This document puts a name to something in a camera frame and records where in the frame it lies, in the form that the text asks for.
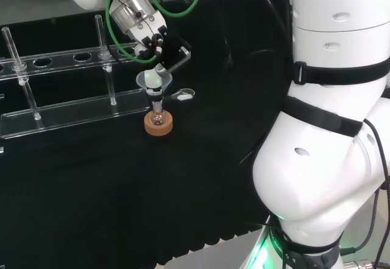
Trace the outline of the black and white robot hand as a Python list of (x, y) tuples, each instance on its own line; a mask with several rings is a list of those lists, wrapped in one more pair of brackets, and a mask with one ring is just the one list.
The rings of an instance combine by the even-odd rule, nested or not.
[(157, 100), (172, 81), (172, 73), (191, 58), (191, 46), (166, 26), (158, 28), (161, 39), (155, 39), (156, 50), (160, 50), (152, 69), (143, 72), (145, 90), (149, 97)]

